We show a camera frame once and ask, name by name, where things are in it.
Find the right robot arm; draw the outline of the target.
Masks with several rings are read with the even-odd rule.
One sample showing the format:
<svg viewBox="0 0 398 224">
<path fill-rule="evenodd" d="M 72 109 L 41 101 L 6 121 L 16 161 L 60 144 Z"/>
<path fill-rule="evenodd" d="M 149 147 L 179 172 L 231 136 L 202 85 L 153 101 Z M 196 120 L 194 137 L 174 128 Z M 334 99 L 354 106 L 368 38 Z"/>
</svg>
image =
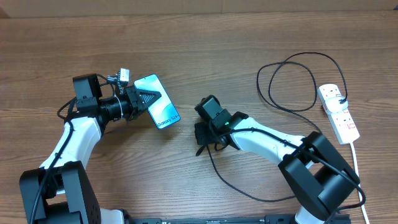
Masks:
<svg viewBox="0 0 398 224">
<path fill-rule="evenodd" d="M 352 191 L 364 193 L 358 175 L 321 133 L 303 137 L 276 131 L 245 113 L 230 114 L 213 95 L 202 99 L 195 111 L 202 118 L 195 124 L 197 153 L 210 144 L 231 146 L 278 166 L 301 207 L 294 215 L 268 215 L 267 223 L 333 223 Z"/>
</svg>

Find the Samsung Galaxy smartphone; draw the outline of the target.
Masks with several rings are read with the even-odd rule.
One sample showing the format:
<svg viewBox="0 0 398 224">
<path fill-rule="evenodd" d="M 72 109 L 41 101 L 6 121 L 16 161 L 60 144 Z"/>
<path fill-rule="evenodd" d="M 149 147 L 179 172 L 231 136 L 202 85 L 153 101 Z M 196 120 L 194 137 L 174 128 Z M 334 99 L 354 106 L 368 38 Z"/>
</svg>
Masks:
<svg viewBox="0 0 398 224">
<path fill-rule="evenodd" d="M 160 98 L 155 100 L 148 107 L 148 112 L 158 129 L 164 129 L 180 121 L 180 115 L 177 109 L 174 107 L 174 104 L 156 74 L 136 80 L 134 86 L 137 89 L 157 91 L 160 93 Z"/>
</svg>

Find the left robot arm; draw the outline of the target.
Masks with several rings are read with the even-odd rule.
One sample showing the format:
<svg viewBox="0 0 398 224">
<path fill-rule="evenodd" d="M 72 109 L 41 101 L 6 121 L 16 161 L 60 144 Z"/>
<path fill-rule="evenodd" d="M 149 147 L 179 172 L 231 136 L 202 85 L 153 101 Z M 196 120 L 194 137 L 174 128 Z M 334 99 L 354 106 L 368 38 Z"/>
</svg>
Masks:
<svg viewBox="0 0 398 224">
<path fill-rule="evenodd" d="M 93 148 L 110 121 L 136 119 L 159 101 L 160 91 L 129 86 L 127 70 L 106 77 L 113 96 L 103 98 L 100 74 L 73 78 L 76 96 L 65 103 L 64 132 L 39 168 L 19 180 L 29 223 L 133 223 L 127 211 L 101 208 L 86 174 Z"/>
</svg>

